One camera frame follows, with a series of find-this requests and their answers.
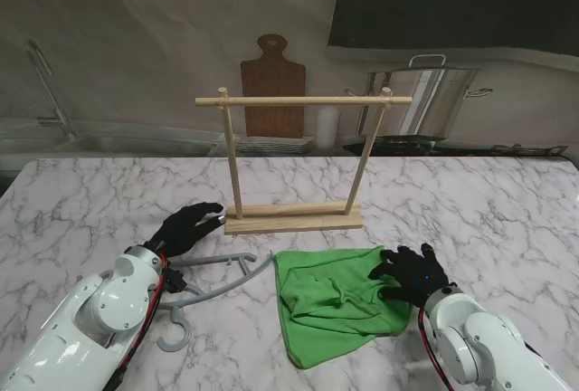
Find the wooden cutting board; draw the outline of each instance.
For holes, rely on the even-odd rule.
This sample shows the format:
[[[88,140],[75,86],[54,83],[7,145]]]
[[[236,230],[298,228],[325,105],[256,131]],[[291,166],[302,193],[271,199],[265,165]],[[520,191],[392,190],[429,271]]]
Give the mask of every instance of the wooden cutting board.
[[[244,97],[287,97],[306,95],[306,67],[283,57],[288,41],[281,35],[262,35],[257,44],[260,59],[242,62]],[[247,136],[301,138],[304,107],[245,107]]]

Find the cutting board handle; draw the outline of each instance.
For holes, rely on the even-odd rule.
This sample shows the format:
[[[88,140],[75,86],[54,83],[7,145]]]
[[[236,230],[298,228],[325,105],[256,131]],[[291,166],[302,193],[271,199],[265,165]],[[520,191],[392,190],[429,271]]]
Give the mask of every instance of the cutting board handle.
[[[281,56],[283,49],[288,46],[288,40],[275,33],[267,33],[257,39],[257,44],[263,50],[263,55]]]

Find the green cloth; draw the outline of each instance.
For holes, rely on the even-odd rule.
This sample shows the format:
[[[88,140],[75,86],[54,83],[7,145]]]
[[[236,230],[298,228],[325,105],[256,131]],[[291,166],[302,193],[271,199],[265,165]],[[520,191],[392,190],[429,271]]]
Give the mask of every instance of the green cloth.
[[[412,307],[378,298],[381,288],[398,285],[395,279],[368,279],[381,262],[381,250],[276,254],[281,329],[296,366],[314,367],[378,335],[398,335],[406,329]]]

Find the marble countertop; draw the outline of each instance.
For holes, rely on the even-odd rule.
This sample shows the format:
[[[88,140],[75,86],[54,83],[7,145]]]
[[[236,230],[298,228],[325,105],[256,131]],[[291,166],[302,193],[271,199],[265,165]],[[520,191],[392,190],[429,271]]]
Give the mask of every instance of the marble countertop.
[[[346,199],[357,158],[241,158],[245,204]],[[579,175],[566,161],[507,157],[371,158],[358,201],[361,230],[204,238],[192,255],[418,247],[431,243],[451,279],[507,313],[525,339],[579,388]],[[183,205],[233,204],[227,160],[43,159],[0,199],[0,370],[77,277],[112,267]],[[202,289],[241,275],[216,264],[187,273]],[[166,295],[170,300],[175,295]],[[126,390],[420,390],[442,385],[415,325],[310,370],[296,369],[280,334],[274,269],[186,307],[190,345],[159,311],[125,377]]]

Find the wooden rack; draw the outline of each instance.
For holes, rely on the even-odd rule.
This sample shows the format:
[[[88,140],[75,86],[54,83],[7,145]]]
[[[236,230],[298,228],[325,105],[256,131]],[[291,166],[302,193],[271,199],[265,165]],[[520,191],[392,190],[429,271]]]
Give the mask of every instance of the wooden rack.
[[[227,89],[219,88],[219,97],[197,98],[195,105],[219,107],[223,115],[227,158],[232,175],[233,201],[235,207],[227,209],[225,234],[283,233],[295,231],[333,230],[362,228],[360,206],[355,203],[356,194],[362,181],[365,165],[384,116],[384,111],[392,105],[409,105],[412,97],[392,97],[389,88],[382,88],[376,97],[229,97]],[[291,205],[242,205],[239,187],[235,143],[233,141],[231,106],[368,106],[377,105],[372,119],[364,150],[354,177],[354,183],[347,201],[321,204]]]

